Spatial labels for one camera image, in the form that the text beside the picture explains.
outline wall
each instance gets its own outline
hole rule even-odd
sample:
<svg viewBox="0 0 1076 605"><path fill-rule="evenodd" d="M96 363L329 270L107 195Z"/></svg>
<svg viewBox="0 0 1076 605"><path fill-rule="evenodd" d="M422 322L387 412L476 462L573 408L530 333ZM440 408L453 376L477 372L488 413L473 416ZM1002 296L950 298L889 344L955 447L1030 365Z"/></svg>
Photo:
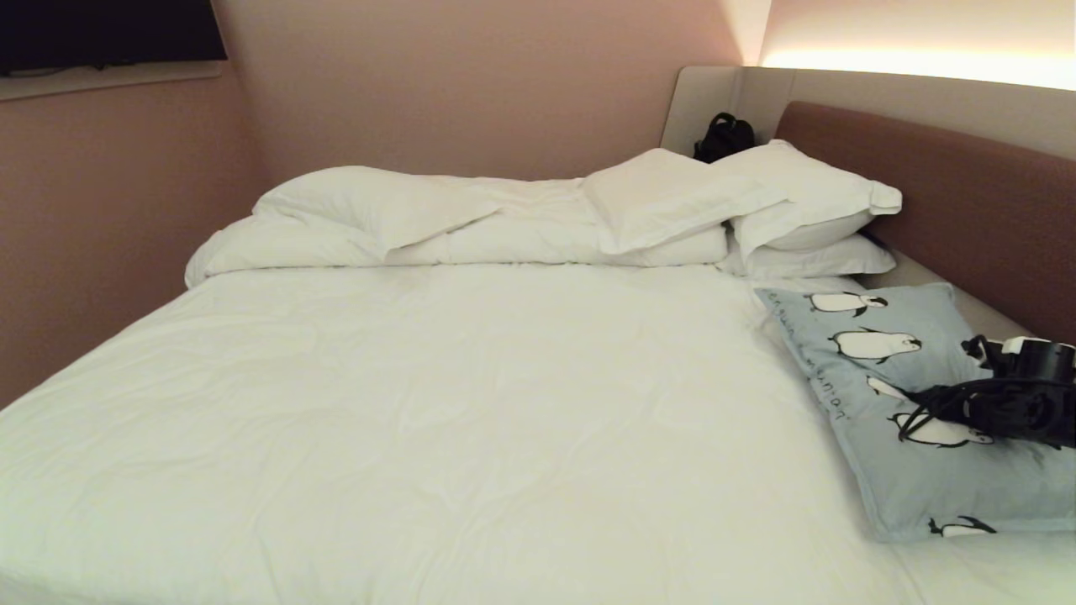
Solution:
<svg viewBox="0 0 1076 605"><path fill-rule="evenodd" d="M1076 90L1076 2L773 0L761 65Z"/></svg>
<svg viewBox="0 0 1076 605"><path fill-rule="evenodd" d="M740 54L740 65L756 66L766 38L770 0L717 0L724 9L728 29Z"/></svg>
<svg viewBox="0 0 1076 605"><path fill-rule="evenodd" d="M218 0L271 175L575 177L659 144L718 0Z"/></svg>
<svg viewBox="0 0 1076 605"><path fill-rule="evenodd" d="M0 407L183 292L267 179L224 76L0 102Z"/></svg>

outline light blue pillow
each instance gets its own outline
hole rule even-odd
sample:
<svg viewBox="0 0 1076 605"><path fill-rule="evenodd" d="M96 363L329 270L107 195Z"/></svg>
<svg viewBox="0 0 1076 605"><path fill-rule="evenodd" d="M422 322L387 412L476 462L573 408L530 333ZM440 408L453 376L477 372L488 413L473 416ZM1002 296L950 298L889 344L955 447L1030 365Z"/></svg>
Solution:
<svg viewBox="0 0 1076 605"><path fill-rule="evenodd" d="M1076 450L931 421L906 441L906 393L990 376L949 284L854 293L756 291L830 414L882 541L1076 531Z"/></svg>

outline penguin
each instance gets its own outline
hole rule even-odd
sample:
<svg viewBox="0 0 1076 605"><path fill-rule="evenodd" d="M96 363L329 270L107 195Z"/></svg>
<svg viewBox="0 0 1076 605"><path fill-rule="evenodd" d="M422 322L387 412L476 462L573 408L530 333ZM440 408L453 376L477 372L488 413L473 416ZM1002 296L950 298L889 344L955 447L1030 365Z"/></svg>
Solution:
<svg viewBox="0 0 1076 605"><path fill-rule="evenodd" d="M890 418L896 424L897 434L900 434L901 426L904 426L904 423L908 421L910 416L910 413L898 413ZM915 433L908 435L906 439L924 446L937 446L938 448L961 448L968 444L988 446L994 442L993 437L981 431L936 418L920 426Z"/></svg>
<svg viewBox="0 0 1076 605"><path fill-rule="evenodd" d="M931 517L931 522L928 526L931 529L932 534L937 534L944 538L952 538L958 536L974 536L976 534L996 534L997 530L987 525L982 521L979 521L975 517L964 517L963 515L958 517L958 519L963 519L967 523L952 523L949 525L942 525L938 527L937 522Z"/></svg>
<svg viewBox="0 0 1076 605"><path fill-rule="evenodd" d="M911 400L908 398L907 395L904 394L904 391L901 391L900 389L893 386L892 384L882 382L881 380L878 380L873 376L867 377L867 386L869 386L870 390L874 391L876 395L889 395L890 397L893 397L894 399L900 399L902 402Z"/></svg>
<svg viewBox="0 0 1076 605"><path fill-rule="evenodd" d="M893 355L912 353L923 348L923 341L910 334L878 332L861 327L862 332L841 332L830 338L837 352L851 360L878 360L886 363Z"/></svg>
<svg viewBox="0 0 1076 605"><path fill-rule="evenodd" d="M853 316L858 318L867 312L867 309L889 307L889 300L879 296L867 296L865 294L852 294L845 292L841 294L809 294L806 296L811 304L811 311L822 311L823 313L840 313L844 311L855 311Z"/></svg>

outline mattress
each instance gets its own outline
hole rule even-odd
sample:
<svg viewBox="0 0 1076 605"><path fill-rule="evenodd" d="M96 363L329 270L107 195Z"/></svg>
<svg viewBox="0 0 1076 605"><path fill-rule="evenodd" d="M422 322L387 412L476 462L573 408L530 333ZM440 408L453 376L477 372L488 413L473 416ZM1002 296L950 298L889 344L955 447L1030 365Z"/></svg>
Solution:
<svg viewBox="0 0 1076 605"><path fill-rule="evenodd" d="M217 276L0 413L0 603L1065 602L1071 534L869 540L752 285Z"/></svg>

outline headboard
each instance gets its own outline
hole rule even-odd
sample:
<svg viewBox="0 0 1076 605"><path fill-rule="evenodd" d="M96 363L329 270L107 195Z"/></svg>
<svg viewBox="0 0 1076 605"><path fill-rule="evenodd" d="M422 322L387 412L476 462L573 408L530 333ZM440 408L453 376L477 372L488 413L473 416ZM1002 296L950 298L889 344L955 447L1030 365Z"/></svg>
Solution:
<svg viewBox="0 0 1076 605"><path fill-rule="evenodd" d="M904 193L866 231L1035 334L1076 342L1076 161L869 113L789 103L807 155Z"/></svg>

